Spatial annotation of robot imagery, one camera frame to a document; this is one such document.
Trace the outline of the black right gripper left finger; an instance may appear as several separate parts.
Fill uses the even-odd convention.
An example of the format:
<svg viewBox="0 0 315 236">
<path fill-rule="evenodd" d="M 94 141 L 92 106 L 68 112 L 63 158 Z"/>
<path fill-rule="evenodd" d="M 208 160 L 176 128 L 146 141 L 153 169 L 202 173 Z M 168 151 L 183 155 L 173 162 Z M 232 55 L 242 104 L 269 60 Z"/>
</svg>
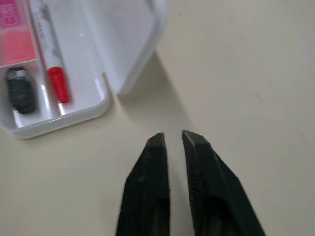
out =
<svg viewBox="0 0 315 236">
<path fill-rule="evenodd" d="M 170 236 L 170 188 L 164 133 L 147 140 L 125 181 L 115 236 Z"/>
</svg>

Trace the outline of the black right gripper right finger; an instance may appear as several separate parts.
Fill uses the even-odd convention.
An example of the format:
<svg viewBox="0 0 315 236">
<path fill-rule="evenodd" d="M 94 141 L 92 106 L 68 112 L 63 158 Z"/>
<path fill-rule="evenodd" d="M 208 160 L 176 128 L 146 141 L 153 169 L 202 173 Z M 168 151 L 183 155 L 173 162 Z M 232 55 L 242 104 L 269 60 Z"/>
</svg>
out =
<svg viewBox="0 0 315 236">
<path fill-rule="evenodd" d="M 195 236 L 266 236 L 233 171 L 200 134 L 184 130 L 189 202 Z"/>
</svg>

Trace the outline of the red capped white marker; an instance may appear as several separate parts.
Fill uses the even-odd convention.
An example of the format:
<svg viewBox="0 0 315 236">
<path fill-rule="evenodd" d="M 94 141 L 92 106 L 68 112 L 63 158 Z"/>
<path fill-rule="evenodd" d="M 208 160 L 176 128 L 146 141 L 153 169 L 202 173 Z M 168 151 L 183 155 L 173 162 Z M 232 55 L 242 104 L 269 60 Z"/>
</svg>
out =
<svg viewBox="0 0 315 236">
<path fill-rule="evenodd" d="M 35 34 L 47 76 L 60 103 L 70 101 L 67 76 L 57 38 L 44 0 L 28 0 Z"/>
</svg>

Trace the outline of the pink highlighter marker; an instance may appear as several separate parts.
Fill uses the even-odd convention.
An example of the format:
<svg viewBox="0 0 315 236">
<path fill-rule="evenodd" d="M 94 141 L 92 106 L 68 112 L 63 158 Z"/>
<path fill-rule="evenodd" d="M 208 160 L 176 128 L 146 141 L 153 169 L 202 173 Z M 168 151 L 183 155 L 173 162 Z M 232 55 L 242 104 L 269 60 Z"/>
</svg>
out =
<svg viewBox="0 0 315 236">
<path fill-rule="evenodd" d="M 0 65 L 36 59 L 36 50 L 23 0 L 0 0 Z"/>
</svg>

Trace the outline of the white plastic pencil case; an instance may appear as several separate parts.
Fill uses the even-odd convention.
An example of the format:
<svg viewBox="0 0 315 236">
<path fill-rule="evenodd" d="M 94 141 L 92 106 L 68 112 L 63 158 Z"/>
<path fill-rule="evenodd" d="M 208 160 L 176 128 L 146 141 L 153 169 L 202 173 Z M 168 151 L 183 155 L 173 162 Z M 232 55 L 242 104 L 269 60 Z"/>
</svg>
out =
<svg viewBox="0 0 315 236">
<path fill-rule="evenodd" d="M 128 94 L 165 29 L 168 0 L 44 0 L 57 38 L 70 92 L 60 103 L 43 65 L 28 5 L 36 59 L 0 65 L 0 128 L 21 139 L 97 118 L 110 92 Z M 9 101 L 7 69 L 24 67 L 33 77 L 36 111 L 21 114 Z"/>
</svg>

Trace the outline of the small black ribbed object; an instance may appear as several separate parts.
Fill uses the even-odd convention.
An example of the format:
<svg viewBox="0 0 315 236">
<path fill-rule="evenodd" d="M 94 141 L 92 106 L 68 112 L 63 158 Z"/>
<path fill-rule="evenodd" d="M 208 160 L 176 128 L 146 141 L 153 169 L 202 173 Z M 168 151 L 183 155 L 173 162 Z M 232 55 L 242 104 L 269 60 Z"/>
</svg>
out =
<svg viewBox="0 0 315 236">
<path fill-rule="evenodd" d="M 24 67 L 12 67 L 5 73 L 9 101 L 13 108 L 21 114 L 36 111 L 36 96 L 33 77 Z"/>
</svg>

